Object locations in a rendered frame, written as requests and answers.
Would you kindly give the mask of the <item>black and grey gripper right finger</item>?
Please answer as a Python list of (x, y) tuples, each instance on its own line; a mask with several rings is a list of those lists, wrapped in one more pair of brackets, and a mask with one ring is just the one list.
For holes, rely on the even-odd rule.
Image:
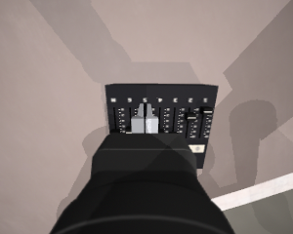
[(152, 116), (151, 104), (146, 104), (146, 134), (158, 134), (158, 117)]

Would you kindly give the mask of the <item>black lighting desk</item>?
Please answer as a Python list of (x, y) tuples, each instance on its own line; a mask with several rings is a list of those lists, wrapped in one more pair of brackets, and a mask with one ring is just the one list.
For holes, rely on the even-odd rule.
[[(110, 86), (127, 85), (127, 86)], [(180, 134), (203, 169), (219, 86), (134, 86), (192, 84), (109, 84), (105, 96), (109, 133), (131, 134), (140, 103), (150, 103), (159, 134)], [(197, 116), (196, 116), (197, 114)]]

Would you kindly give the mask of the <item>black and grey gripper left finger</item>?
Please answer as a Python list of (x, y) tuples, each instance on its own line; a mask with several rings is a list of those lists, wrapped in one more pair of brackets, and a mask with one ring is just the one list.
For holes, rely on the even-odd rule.
[(132, 134), (144, 134), (146, 127), (146, 104), (140, 103), (137, 116), (131, 118)]

